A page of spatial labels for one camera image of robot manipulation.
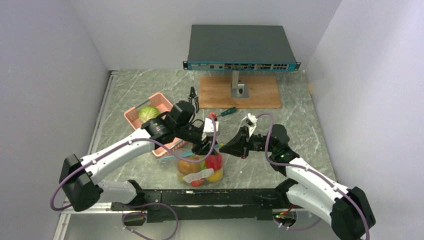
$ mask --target wooden board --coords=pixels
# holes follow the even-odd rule
[[[201,76],[199,106],[201,109],[280,109],[280,93],[275,76],[240,76],[247,84],[249,98],[231,98],[231,76]]]

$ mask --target white label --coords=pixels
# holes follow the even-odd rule
[[[196,173],[187,174],[183,176],[182,179],[190,184],[193,181],[199,181],[200,179],[205,179],[207,177],[212,176],[213,174],[214,174],[214,169],[208,168]]]

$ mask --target green cabbage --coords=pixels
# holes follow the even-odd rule
[[[160,114],[159,110],[154,106],[145,106],[138,112],[138,119],[142,123],[147,122],[149,119],[154,119]]]

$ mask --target clear plastic bag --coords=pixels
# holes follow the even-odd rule
[[[201,160],[204,157],[192,154],[187,158]],[[201,162],[188,162],[178,159],[176,168],[179,181],[192,187],[199,187],[208,183],[216,183],[223,178],[224,161],[223,156],[218,153],[218,155],[210,155]]]

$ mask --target gray marble table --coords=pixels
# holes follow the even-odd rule
[[[97,150],[123,139],[133,132],[133,128],[124,118],[124,112],[137,106],[154,93],[164,94],[171,103],[186,100],[190,87],[199,89],[200,76],[229,75],[224,71],[187,71],[182,69],[133,69],[120,70],[103,128],[100,133]],[[290,137],[289,145],[311,166],[331,179],[335,179],[333,167],[318,123],[314,105],[307,83],[301,72],[244,72],[247,75],[276,75],[283,107],[282,109],[240,109],[232,115],[219,118],[219,143],[228,142],[237,133],[241,119],[247,113],[254,115],[272,113],[274,122],[283,124]],[[204,119],[209,112],[220,113],[222,109],[201,109],[197,119]],[[258,121],[256,134],[265,134],[270,120],[263,117]],[[189,146],[180,149],[188,151]],[[251,152],[247,159],[224,155],[224,174],[221,181],[206,184],[197,189],[246,189],[274,188],[285,177],[274,171],[267,163],[263,152]],[[106,177],[106,180],[136,180],[144,189],[189,189],[188,184],[176,177],[176,160],[158,161],[152,154],[136,157]]]

